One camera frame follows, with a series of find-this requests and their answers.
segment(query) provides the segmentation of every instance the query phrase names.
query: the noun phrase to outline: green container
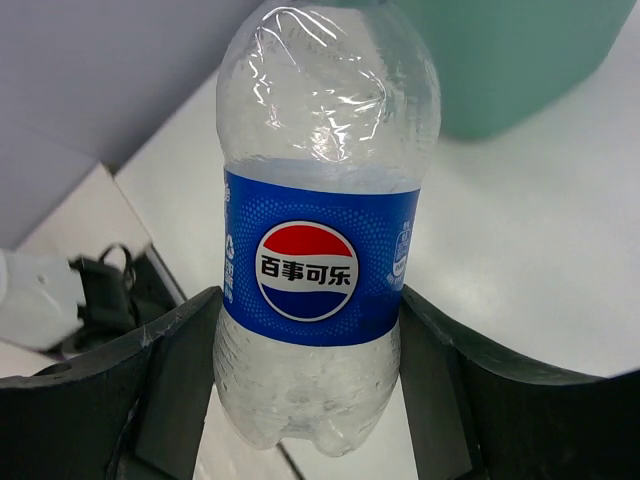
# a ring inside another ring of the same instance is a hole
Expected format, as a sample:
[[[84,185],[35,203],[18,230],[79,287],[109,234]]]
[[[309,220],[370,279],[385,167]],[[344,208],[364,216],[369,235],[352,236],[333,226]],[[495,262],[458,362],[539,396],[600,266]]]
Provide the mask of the green container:
[[[429,47],[442,130],[494,135],[557,99],[606,58],[636,0],[395,0]]]

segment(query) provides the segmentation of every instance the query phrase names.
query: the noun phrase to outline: clear plastic bottle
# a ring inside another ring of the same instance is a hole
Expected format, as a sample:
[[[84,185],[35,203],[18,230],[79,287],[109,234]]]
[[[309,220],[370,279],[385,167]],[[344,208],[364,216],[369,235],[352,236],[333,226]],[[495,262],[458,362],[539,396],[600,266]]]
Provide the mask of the clear plastic bottle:
[[[398,376],[397,312],[440,92],[385,1],[266,2],[220,67],[218,393],[256,448],[354,450]]]

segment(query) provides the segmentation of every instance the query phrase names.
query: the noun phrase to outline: white connector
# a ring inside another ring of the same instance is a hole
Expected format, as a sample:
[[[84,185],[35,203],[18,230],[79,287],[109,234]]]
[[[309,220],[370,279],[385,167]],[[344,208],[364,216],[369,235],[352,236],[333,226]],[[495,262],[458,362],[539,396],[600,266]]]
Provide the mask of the white connector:
[[[0,339],[44,351],[78,331],[80,274],[63,257],[0,250]]]

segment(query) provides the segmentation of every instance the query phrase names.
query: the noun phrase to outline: bottle label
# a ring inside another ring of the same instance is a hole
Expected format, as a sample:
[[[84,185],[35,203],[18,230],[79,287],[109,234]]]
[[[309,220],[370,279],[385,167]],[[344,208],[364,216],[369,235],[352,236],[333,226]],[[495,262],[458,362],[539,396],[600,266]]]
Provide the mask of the bottle label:
[[[224,306],[283,342],[369,342],[397,321],[419,190],[321,193],[225,172]]]

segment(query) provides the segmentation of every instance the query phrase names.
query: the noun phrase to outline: pepsi logo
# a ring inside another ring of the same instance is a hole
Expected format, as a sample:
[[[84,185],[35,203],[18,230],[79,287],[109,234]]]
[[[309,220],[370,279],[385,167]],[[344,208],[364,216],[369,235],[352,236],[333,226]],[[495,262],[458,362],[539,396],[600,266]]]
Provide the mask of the pepsi logo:
[[[358,257],[349,241],[315,222],[285,222],[260,240],[256,279],[280,315],[317,322],[339,312],[358,283]]]

